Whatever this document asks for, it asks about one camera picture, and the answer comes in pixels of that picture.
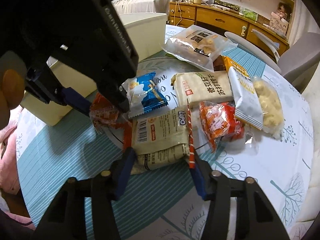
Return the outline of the operator left hand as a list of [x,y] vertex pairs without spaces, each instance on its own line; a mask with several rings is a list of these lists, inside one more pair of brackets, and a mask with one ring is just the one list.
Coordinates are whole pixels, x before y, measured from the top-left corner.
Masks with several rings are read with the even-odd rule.
[[1,56],[1,129],[8,125],[10,111],[22,101],[27,69],[12,51]]

